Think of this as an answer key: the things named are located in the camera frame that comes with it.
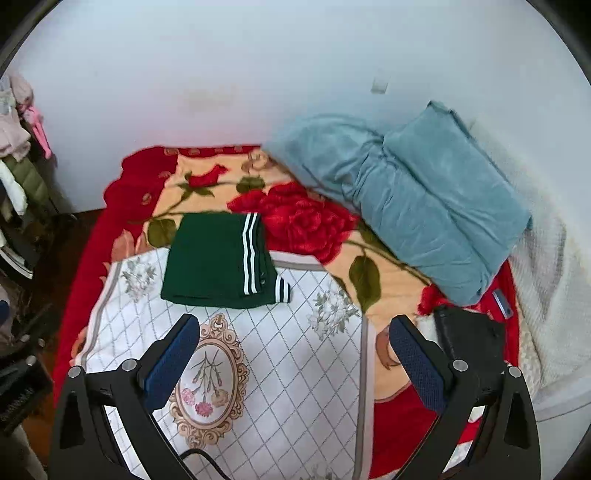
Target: white blanket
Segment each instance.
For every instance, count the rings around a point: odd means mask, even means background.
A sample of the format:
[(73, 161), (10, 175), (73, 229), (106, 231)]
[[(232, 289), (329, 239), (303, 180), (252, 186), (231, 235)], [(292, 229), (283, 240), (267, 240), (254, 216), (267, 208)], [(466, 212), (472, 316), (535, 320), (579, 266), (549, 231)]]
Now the white blanket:
[(475, 123), (470, 133), (527, 201), (532, 214), (532, 228), (509, 260), (529, 332), (523, 330), (531, 334), (535, 346), (526, 364), (535, 368), (537, 353), (543, 389), (591, 360), (591, 282), (572, 232), (536, 173), (512, 157), (481, 124)]
[[(293, 287), (289, 304), (191, 307), (160, 298), (167, 258), (160, 248), (111, 266), (77, 364), (99, 372), (139, 359), (191, 313), (199, 347), (154, 412), (177, 452), (204, 448), (236, 480), (367, 479), (375, 334), (328, 273), (278, 268)], [(333, 312), (328, 321), (320, 306)], [(116, 409), (108, 418), (130, 471), (148, 478)], [(197, 455), (186, 463), (198, 478), (219, 478)]]

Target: metal screw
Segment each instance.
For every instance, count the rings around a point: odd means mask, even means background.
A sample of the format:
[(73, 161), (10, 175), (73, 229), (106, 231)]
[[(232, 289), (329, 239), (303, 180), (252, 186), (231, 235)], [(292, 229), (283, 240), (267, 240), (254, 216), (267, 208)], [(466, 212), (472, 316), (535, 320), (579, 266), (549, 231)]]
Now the metal screw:
[(78, 365), (75, 365), (74, 367), (68, 370), (68, 377), (76, 378), (78, 375), (80, 375), (81, 372), (82, 369)]
[(128, 358), (125, 362), (121, 364), (121, 368), (126, 372), (131, 372), (137, 366), (138, 363), (133, 358)]
[(521, 370), (517, 367), (509, 367), (509, 375), (515, 378), (519, 378), (521, 376)]
[(468, 370), (468, 364), (464, 360), (454, 360), (453, 361), (453, 368), (455, 368), (459, 372), (465, 372)]

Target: folded blue blanket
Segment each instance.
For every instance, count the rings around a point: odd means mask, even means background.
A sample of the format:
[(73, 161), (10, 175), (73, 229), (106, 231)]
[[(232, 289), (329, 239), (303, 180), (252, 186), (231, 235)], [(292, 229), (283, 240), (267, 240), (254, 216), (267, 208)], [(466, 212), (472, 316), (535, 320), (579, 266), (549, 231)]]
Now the folded blue blanket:
[(348, 116), (303, 119), (262, 149), (360, 214), (456, 305), (478, 302), (530, 221), (459, 117), (436, 102), (386, 133)]

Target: wooden floor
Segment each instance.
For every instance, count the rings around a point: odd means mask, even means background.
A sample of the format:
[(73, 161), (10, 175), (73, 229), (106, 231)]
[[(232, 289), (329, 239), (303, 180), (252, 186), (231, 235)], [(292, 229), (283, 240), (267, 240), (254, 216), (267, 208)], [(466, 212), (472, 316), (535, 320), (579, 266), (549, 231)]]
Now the wooden floor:
[[(77, 222), (63, 222), (64, 228), (57, 235), (51, 250), (35, 268), (32, 286), (35, 303), (51, 302), (58, 311), (63, 311), (78, 259), (99, 214), (100, 210), (78, 213)], [(57, 338), (52, 339), (43, 353), (43, 360), (50, 372), (53, 371), (57, 345)], [(23, 422), (31, 447), (43, 465), (47, 465), (49, 460), (53, 414), (53, 397), (48, 395), (42, 405)]]

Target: striped cuff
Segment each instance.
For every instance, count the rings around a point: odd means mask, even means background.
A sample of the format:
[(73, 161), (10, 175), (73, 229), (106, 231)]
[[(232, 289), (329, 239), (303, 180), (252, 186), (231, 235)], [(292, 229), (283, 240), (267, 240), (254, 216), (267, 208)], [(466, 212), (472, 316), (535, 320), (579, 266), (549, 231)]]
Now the striped cuff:
[(275, 301), (289, 303), (291, 300), (291, 286), (283, 280), (279, 275), (277, 275), (277, 280), (275, 281)]

